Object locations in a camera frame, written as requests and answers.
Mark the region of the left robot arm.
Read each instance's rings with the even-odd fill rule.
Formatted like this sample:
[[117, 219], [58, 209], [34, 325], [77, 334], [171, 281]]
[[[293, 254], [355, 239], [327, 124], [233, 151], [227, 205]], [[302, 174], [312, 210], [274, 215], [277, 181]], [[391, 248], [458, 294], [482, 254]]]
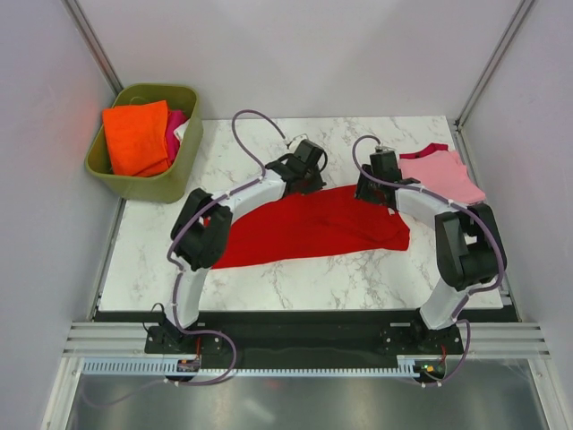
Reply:
[[232, 224], [290, 194], [320, 191], [326, 185], [321, 177], [326, 165], [320, 161], [327, 159], [322, 147], [303, 139], [293, 153], [264, 165], [259, 176], [229, 191], [208, 193], [197, 188], [189, 194], [170, 234], [167, 260], [177, 274], [169, 301], [162, 305], [165, 320], [150, 329], [155, 344], [177, 352], [193, 348], [197, 332], [191, 325], [199, 317], [203, 286], [226, 251]]

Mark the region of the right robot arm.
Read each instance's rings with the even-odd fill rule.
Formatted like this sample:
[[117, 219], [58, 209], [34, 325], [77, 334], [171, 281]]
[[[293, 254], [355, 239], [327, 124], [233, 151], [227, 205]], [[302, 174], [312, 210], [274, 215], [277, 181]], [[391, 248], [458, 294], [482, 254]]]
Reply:
[[431, 352], [442, 342], [441, 329], [456, 321], [469, 298], [497, 288], [505, 274], [507, 257], [492, 208], [451, 201], [402, 177], [393, 150], [376, 149], [359, 170], [357, 199], [413, 217], [435, 233], [440, 278], [418, 309], [422, 322], [409, 332], [416, 350]]

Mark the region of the red t-shirt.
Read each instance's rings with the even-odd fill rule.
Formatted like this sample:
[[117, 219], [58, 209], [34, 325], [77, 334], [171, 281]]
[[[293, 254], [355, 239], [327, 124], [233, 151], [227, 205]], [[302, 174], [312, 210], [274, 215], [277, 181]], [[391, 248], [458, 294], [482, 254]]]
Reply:
[[405, 251], [410, 229], [382, 205], [355, 198], [352, 185], [292, 194], [243, 215], [214, 265], [236, 268], [368, 250]]

